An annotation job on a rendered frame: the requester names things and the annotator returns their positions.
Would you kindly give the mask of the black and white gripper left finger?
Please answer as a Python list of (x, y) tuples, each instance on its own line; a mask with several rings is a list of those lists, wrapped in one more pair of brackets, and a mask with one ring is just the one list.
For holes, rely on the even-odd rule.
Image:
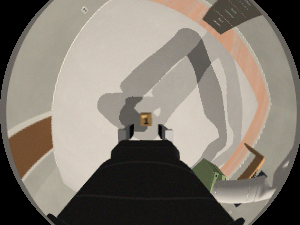
[(118, 143), (121, 140), (129, 140), (134, 135), (134, 124), (129, 124), (123, 129), (118, 129)]

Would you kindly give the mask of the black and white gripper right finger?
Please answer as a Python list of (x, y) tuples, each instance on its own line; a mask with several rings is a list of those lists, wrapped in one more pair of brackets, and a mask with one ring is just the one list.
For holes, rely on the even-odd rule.
[(173, 143), (173, 130), (166, 128), (162, 124), (158, 124), (158, 135), (162, 140), (169, 140)]

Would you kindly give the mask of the wooden number cube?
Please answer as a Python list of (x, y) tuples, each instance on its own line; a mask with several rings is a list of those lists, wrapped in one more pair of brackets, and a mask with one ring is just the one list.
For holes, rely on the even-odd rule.
[(152, 113), (140, 114), (140, 126), (152, 126)]

